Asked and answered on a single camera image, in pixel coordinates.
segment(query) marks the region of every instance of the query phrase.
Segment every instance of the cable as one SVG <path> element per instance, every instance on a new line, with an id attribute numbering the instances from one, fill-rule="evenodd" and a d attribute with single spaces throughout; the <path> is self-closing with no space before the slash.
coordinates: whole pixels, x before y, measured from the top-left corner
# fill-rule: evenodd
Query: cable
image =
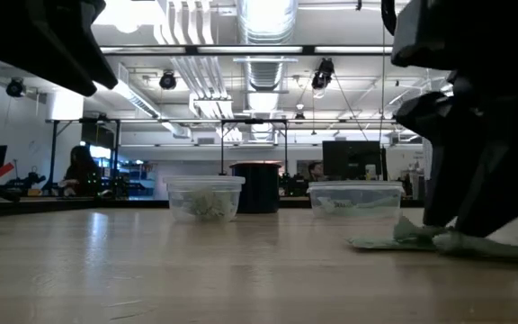
<path id="1" fill-rule="evenodd" d="M 345 92 L 343 91 L 343 87 L 341 86 L 341 83 L 339 82 L 339 78 L 337 77 L 337 74 L 334 72 L 333 75 L 335 76 L 335 80 L 337 80 L 337 84 L 339 85 L 339 89 L 341 90 L 341 95 L 343 95 L 343 99 L 347 103 L 347 107 L 349 107 L 349 111 L 351 112 L 351 114 L 353 115 L 353 118 L 357 122 L 357 127 L 359 127 L 359 131 L 361 131 L 361 134 L 363 134 L 363 137 L 365 138 L 365 140 L 369 141 L 369 139 L 367 139 L 367 135 L 365 135 L 365 130 L 359 123 L 359 120 L 357 120 L 357 116 L 355 116 L 355 112 L 353 112 L 353 109 L 351 108 L 351 105 L 349 104 L 349 100 L 347 99 L 347 96 L 345 95 Z"/>
<path id="2" fill-rule="evenodd" d="M 307 79 L 307 83 L 305 84 L 305 86 L 303 86 L 303 92 L 301 93 L 301 96 L 299 97 L 299 100 L 297 101 L 297 104 L 301 104 L 301 101 L 303 100 L 303 95 L 305 94 L 305 90 L 307 90 L 309 81 L 311 80 L 311 77 L 313 77 L 314 74 L 315 74 L 315 71 L 311 71 L 311 74 L 309 75 L 309 78 Z"/>
<path id="3" fill-rule="evenodd" d="M 381 107 L 380 107 L 380 121 L 379 121 L 379 147 L 381 147 L 381 136 L 383 136 L 383 120 L 385 119 L 385 29 L 383 29 L 383 57 L 382 57 L 382 69 L 381 72 L 383 75 L 383 82 L 381 82 Z M 383 154 L 381 156 L 381 168 L 383 168 Z M 389 174 L 387 173 L 387 170 L 382 170 L 381 172 L 383 174 L 383 179 L 385 179 L 385 175 L 387 175 L 387 178 L 389 179 Z"/>
<path id="4" fill-rule="evenodd" d="M 9 111 L 11 110 L 11 97 L 9 97 L 9 103 L 7 104 L 7 113 L 5 114 L 4 121 L 4 130 L 7 128 L 7 123 L 9 122 Z"/>
<path id="5" fill-rule="evenodd" d="M 313 132 L 311 135 L 317 135 L 315 132 L 315 89 L 311 86 L 311 102 L 313 103 Z"/>

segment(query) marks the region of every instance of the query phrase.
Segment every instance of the spotlight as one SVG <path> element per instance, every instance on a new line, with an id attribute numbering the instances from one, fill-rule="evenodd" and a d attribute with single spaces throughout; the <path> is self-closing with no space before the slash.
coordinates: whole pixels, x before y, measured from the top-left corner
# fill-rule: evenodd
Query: spotlight
<path id="1" fill-rule="evenodd" d="M 315 76 L 313 77 L 313 82 L 311 86 L 313 86 L 314 90 L 322 90 L 325 89 L 332 80 L 332 75 L 335 72 L 335 65 L 330 58 L 323 58 L 319 68 L 315 71 Z"/>
<path id="2" fill-rule="evenodd" d="M 9 85 L 5 89 L 7 95 L 13 98 L 21 98 L 23 97 L 23 93 L 25 92 L 25 86 L 23 85 L 23 79 L 20 77 L 14 77 L 11 79 Z"/>
<path id="3" fill-rule="evenodd" d="M 173 90 L 177 86 L 177 80 L 174 76 L 174 71 L 166 70 L 163 72 L 161 80 L 159 80 L 159 86 L 164 90 Z"/>

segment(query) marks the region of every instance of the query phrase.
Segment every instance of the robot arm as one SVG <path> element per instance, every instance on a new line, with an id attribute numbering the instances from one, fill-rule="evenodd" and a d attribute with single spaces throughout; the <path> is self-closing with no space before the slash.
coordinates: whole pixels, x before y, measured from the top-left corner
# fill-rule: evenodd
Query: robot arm
<path id="1" fill-rule="evenodd" d="M 391 3 L 382 2 L 390 32 Z M 457 217 L 456 230 L 474 237 L 518 217 L 518 39 L 498 53 L 485 49 L 486 61 L 480 52 L 497 33 L 503 42 L 511 41 L 507 35 L 518 37 L 517 1 L 500 3 L 493 3 L 497 16 L 471 12 L 459 20 L 449 13 L 458 13 L 463 1 L 412 0 L 395 18 L 394 65 L 453 70 L 454 96 L 424 94 L 404 102 L 394 116 L 433 144 L 424 224 L 446 226 Z M 470 23 L 476 17 L 482 21 Z M 508 27 L 501 21 L 509 21 Z M 497 60 L 504 64 L 493 66 Z"/>

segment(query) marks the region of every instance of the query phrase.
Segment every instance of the desk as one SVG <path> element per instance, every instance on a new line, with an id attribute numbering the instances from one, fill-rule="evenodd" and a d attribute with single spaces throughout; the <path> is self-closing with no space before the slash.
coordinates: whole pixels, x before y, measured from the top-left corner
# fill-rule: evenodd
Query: desk
<path id="1" fill-rule="evenodd" d="M 518 322 L 517 265 L 356 253 L 356 230 L 310 210 L 225 226 L 168 210 L 2 217 L 0 324 Z"/>

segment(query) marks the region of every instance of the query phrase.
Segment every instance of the black trash can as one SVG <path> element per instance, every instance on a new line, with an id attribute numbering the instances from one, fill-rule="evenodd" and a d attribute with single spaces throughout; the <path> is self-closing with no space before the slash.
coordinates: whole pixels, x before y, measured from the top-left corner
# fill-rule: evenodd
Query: black trash can
<path id="1" fill-rule="evenodd" d="M 237 163 L 233 176 L 245 178 L 238 213 L 276 213 L 279 210 L 279 168 L 268 163 Z"/>

